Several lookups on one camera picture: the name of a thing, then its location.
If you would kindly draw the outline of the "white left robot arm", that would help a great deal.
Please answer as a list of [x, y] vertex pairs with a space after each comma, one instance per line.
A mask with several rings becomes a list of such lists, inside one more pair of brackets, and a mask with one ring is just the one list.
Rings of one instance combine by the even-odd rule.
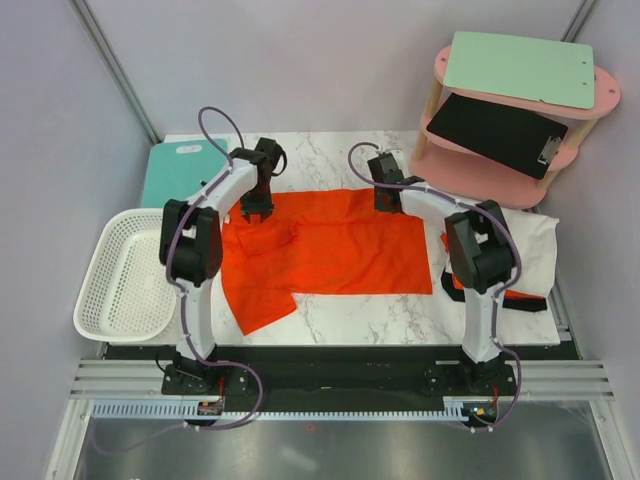
[[270, 188], [284, 149], [261, 137], [253, 149], [235, 148], [229, 164], [186, 200], [167, 201], [162, 212], [159, 258], [180, 296], [181, 336], [176, 350], [191, 362], [185, 382], [208, 393], [219, 382], [218, 367], [207, 361], [216, 346], [211, 325], [211, 286], [223, 261], [222, 224], [235, 205], [246, 221], [264, 221], [274, 204]]

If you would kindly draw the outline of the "orange t shirt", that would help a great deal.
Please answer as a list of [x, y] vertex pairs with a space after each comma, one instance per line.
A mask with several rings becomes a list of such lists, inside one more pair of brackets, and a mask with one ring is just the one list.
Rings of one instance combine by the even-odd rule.
[[425, 227], [378, 212], [370, 189], [277, 193], [264, 221], [234, 206], [222, 228], [221, 282], [249, 335], [293, 313], [294, 294], [433, 292]]

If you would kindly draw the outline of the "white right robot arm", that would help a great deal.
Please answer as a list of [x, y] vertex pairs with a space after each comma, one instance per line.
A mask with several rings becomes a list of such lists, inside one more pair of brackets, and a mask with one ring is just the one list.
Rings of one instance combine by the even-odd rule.
[[405, 177], [385, 152], [367, 161], [379, 211], [443, 223], [453, 275], [463, 286], [465, 331], [462, 350], [469, 362], [458, 368], [467, 392], [483, 392], [494, 381], [488, 363], [501, 353], [497, 323], [506, 288], [520, 277], [521, 257], [501, 206], [473, 203], [434, 189], [419, 177]]

